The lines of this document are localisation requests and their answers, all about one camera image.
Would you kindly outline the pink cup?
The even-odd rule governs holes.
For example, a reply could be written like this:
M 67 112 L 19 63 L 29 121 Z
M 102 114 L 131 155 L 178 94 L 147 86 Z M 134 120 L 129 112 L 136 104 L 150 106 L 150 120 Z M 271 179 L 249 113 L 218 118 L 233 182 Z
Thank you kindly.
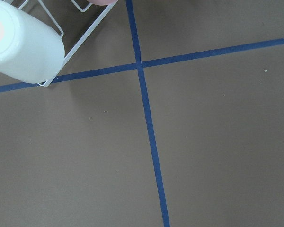
M 98 5 L 98 6 L 107 6 L 113 3 L 116 3 L 118 0 L 87 0 L 89 3 Z

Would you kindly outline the white cup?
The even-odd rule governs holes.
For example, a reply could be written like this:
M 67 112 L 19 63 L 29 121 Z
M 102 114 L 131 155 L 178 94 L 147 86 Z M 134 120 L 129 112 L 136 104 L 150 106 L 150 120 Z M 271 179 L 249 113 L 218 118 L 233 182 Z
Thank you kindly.
M 47 24 L 0 0 L 0 72 L 36 84 L 62 68 L 62 38 Z

